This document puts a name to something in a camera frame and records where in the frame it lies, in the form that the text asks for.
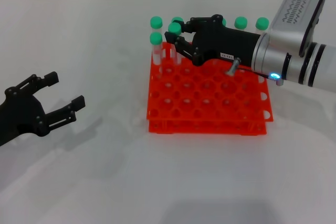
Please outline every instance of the green cap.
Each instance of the green cap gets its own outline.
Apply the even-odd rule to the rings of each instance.
[[[162,43],[162,35],[158,32],[154,32],[149,37],[152,45],[159,45]]]
[[[180,35],[181,34],[181,25],[179,23],[173,22],[170,23],[168,26],[168,31],[171,33],[175,33],[176,35]]]
[[[172,22],[173,22],[174,20],[178,20],[178,21],[182,21],[182,22],[183,22],[183,18],[181,18],[181,17],[173,17]]]
[[[237,29],[241,29],[241,30],[245,29],[247,27],[247,18],[245,18],[245,17],[236,18],[235,27]]]
[[[257,19],[256,27],[257,29],[264,31],[268,28],[269,21],[267,18],[261,17]]]
[[[151,27],[153,29],[160,29],[162,27],[162,18],[155,16],[151,18]]]

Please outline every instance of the clear test tube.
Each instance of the clear test tube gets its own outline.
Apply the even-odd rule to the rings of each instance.
[[[247,27],[247,18],[245,17],[237,17],[235,20],[235,27],[237,30],[242,30]]]
[[[154,16],[151,18],[151,27],[152,27],[152,32],[155,33],[162,33],[162,18],[159,16]]]
[[[264,18],[264,17],[258,18],[257,22],[256,22],[256,31],[255,31],[255,33],[256,34],[262,34],[262,33],[264,33],[267,30],[268,25],[269,25],[269,20],[267,18]]]
[[[182,32],[181,25],[176,22],[170,23],[168,31],[179,36]],[[176,52],[175,45],[171,46],[171,58],[173,58],[175,65],[180,65],[182,62],[182,55],[179,52]]]
[[[152,44],[153,63],[160,65],[162,60],[162,35],[158,32],[152,33],[150,42]]]

